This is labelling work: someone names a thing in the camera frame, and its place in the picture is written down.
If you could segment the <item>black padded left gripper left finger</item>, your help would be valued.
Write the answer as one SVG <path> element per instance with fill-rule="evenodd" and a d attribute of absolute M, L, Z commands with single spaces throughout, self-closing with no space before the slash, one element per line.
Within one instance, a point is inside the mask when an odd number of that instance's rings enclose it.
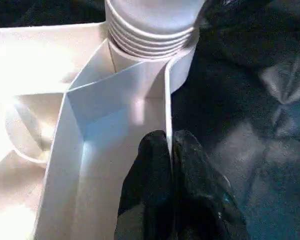
<path fill-rule="evenodd" d="M 164 131 L 152 131 L 139 143 L 125 177 L 116 240 L 168 240 L 173 228 L 171 160 Z"/>

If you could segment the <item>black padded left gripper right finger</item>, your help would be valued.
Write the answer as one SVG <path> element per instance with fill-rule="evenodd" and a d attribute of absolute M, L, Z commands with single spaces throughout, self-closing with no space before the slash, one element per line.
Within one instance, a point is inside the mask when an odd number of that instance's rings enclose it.
<path fill-rule="evenodd" d="M 230 181 L 187 130 L 173 134 L 176 235 L 179 240 L 248 240 L 246 220 Z"/>

